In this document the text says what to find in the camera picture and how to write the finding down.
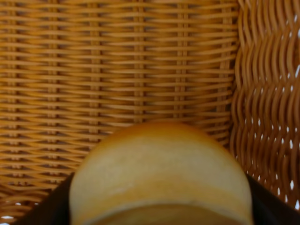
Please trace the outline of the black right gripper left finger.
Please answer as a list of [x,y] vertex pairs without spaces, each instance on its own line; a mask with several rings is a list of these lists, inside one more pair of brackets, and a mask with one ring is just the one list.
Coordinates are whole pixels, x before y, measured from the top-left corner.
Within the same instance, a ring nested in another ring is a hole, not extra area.
[[73,174],[67,177],[42,202],[14,222],[15,225],[70,224],[69,191]]

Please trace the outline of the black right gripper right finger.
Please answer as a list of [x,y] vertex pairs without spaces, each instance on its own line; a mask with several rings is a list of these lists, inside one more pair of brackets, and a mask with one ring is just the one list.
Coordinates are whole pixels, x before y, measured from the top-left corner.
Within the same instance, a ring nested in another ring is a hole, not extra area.
[[251,176],[247,175],[251,189],[254,225],[299,225],[300,214],[275,197]]

